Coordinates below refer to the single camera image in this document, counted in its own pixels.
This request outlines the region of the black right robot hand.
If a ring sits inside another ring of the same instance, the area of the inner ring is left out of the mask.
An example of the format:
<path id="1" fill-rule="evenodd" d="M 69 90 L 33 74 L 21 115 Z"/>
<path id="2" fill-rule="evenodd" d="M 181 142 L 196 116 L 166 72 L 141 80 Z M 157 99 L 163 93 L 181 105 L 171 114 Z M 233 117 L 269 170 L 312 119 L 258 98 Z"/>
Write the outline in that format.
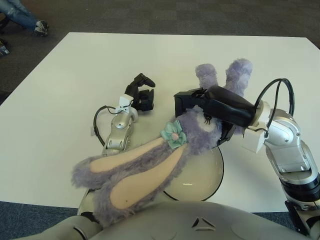
<path id="1" fill-rule="evenodd" d="M 175 116 L 178 117 L 198 106 L 203 110 L 205 122 L 212 118 L 222 121 L 222 133 L 217 144 L 229 141 L 236 126 L 246 128 L 253 121 L 256 107 L 238 94 L 218 85 L 208 89 L 196 88 L 180 91 L 174 95 Z"/>

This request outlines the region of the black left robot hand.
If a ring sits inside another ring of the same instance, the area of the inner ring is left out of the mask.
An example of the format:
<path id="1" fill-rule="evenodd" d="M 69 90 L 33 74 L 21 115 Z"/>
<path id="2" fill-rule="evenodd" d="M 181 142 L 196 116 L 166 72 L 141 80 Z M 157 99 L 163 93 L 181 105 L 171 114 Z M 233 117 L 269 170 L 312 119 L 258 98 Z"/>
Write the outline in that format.
<path id="1" fill-rule="evenodd" d="M 139 87 L 147 85 L 151 90 L 139 90 Z M 154 88 L 156 84 L 143 73 L 139 73 L 134 80 L 127 86 L 125 94 L 133 97 L 131 107 L 137 111 L 151 111 L 154 109 Z"/>

